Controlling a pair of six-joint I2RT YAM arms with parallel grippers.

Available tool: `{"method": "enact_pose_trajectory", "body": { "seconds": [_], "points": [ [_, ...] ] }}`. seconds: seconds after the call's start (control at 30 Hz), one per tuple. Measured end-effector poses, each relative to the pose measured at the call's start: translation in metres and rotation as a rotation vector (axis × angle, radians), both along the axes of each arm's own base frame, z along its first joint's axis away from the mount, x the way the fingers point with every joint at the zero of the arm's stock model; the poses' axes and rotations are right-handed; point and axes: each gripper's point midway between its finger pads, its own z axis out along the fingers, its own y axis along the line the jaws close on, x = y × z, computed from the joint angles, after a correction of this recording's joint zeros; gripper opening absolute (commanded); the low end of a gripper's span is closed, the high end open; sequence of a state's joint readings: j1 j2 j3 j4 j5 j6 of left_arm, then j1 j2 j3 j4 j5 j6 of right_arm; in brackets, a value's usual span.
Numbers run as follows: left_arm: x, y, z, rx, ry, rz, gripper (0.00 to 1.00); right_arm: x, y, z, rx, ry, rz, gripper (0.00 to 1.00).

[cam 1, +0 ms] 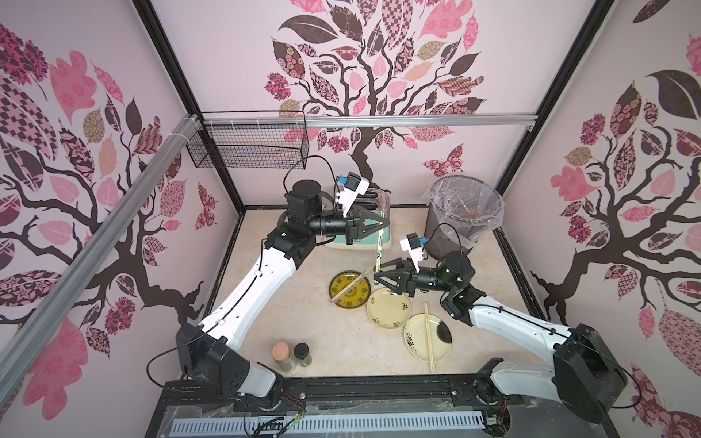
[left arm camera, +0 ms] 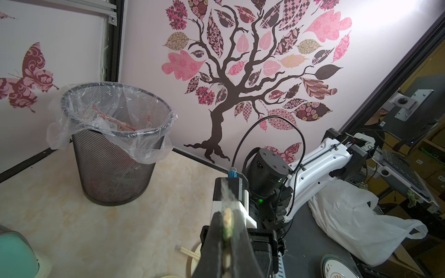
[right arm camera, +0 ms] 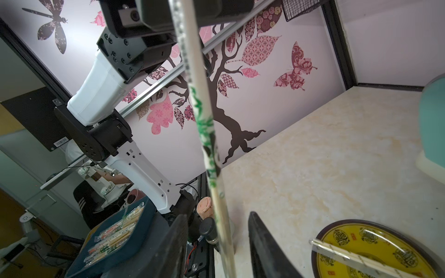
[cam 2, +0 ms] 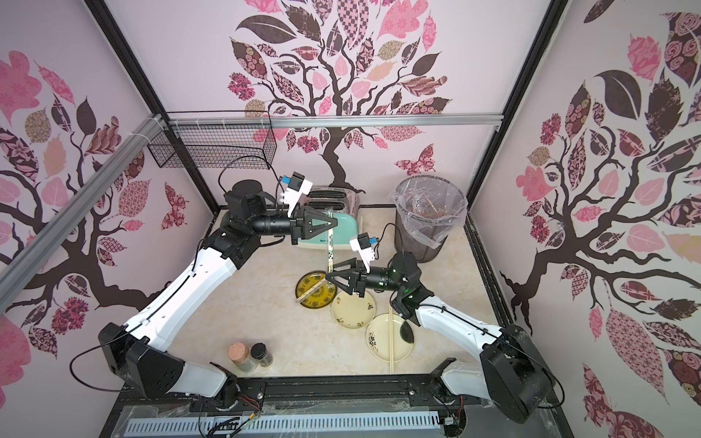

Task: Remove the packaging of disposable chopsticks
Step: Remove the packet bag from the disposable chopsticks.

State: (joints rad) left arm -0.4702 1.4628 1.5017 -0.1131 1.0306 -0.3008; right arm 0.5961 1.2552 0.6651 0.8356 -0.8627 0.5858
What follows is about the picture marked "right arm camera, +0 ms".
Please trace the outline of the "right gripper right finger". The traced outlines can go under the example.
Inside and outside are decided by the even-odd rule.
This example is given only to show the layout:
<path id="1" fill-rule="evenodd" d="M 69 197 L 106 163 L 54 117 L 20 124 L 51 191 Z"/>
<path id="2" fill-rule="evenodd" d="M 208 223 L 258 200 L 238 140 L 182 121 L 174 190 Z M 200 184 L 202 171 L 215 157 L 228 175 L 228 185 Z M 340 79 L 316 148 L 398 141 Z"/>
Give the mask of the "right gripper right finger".
<path id="1" fill-rule="evenodd" d="M 302 278 L 256 212 L 249 214 L 248 229 L 254 278 Z"/>

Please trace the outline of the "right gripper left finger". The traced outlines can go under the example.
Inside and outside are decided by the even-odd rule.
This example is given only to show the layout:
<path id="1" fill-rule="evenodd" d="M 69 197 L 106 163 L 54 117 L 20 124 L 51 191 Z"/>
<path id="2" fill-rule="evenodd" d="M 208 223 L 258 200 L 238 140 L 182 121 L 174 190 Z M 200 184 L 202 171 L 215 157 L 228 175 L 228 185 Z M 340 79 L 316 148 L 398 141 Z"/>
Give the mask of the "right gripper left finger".
<path id="1" fill-rule="evenodd" d="M 188 218 L 176 217 L 171 225 L 160 215 L 153 219 L 141 249 L 114 268 L 116 278 L 182 278 L 188 237 Z"/>

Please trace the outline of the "chopsticks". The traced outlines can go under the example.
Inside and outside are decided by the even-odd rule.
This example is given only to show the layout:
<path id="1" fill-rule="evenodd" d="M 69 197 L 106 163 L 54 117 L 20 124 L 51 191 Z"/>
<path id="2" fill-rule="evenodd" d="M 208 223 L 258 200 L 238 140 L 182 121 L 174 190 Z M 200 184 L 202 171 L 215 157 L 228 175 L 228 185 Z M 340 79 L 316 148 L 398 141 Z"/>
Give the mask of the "chopsticks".
<path id="1" fill-rule="evenodd" d="M 309 241 L 312 251 L 327 256 L 357 271 L 361 271 L 374 278 L 416 278 L 416 275 L 409 274 L 390 267 L 378 261 L 362 257 L 359 254 L 322 242 L 318 239 Z"/>

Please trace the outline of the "chopsticks panda wrapper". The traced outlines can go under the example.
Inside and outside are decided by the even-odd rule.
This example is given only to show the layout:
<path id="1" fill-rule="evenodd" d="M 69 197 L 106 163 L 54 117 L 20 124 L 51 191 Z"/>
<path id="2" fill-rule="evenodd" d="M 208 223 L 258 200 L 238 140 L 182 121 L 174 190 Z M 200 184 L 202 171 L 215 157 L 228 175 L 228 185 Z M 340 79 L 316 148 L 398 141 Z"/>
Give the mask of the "chopsticks panda wrapper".
<path id="1" fill-rule="evenodd" d="M 198 114 L 194 110 L 193 112 L 198 128 L 200 142 L 202 145 L 207 183 L 213 202 L 214 215 L 216 217 L 216 227 L 220 241 L 222 267 L 226 278 L 235 278 L 236 266 L 234 258 L 234 244 L 229 222 L 226 192 L 221 175 L 221 163 L 216 139 L 216 131 L 214 128 L 214 117 L 209 119 L 198 119 Z"/>

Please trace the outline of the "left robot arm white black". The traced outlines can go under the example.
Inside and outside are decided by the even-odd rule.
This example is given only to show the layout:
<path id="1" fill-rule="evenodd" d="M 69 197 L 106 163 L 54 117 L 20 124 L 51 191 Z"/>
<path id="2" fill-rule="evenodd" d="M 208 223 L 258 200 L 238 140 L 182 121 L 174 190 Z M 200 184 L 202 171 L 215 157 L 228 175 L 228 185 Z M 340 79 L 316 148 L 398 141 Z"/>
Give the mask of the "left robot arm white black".
<path id="1" fill-rule="evenodd" d="M 189 238 L 199 238 L 196 199 L 172 184 L 142 154 L 118 103 L 157 70 L 177 44 L 167 1 L 101 1 L 106 28 L 93 67 L 68 103 L 54 112 L 92 161 L 120 171 L 168 220 L 188 217 Z"/>

